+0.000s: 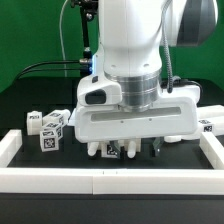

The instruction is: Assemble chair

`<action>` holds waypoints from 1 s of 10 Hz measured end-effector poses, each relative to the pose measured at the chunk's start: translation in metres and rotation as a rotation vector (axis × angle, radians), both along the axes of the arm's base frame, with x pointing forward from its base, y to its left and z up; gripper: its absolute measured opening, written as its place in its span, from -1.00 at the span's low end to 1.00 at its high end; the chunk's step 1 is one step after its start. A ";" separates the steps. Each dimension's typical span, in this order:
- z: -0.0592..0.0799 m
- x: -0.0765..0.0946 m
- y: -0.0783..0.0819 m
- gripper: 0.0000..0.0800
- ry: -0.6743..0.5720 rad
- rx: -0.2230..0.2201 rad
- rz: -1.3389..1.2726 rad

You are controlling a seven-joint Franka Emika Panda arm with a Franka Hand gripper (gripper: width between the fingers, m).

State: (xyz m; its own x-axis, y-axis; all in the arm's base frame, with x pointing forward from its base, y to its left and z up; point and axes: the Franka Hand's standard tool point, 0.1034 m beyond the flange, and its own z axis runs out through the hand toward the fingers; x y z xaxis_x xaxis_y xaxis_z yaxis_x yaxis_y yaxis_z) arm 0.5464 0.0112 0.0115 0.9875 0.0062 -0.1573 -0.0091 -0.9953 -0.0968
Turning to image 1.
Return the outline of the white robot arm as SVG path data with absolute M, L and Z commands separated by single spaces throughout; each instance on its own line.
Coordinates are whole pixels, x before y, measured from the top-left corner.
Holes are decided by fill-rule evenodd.
M 99 47 L 82 78 L 74 110 L 76 139 L 88 154 L 125 144 L 130 158 L 143 138 L 197 129 L 197 86 L 167 86 L 159 49 L 198 46 L 214 31 L 217 0 L 99 0 Z

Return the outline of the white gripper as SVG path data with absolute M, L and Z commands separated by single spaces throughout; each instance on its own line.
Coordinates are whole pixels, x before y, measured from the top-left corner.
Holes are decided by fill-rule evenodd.
M 87 76 L 77 88 L 77 105 L 70 119 L 75 137 L 82 143 L 110 142 L 117 158 L 122 150 L 118 140 L 156 137 L 153 156 L 160 154 L 163 136 L 191 134 L 197 129 L 200 88 L 176 87 L 171 93 L 157 89 L 157 99 L 147 106 L 132 108 L 121 103 L 118 83 Z

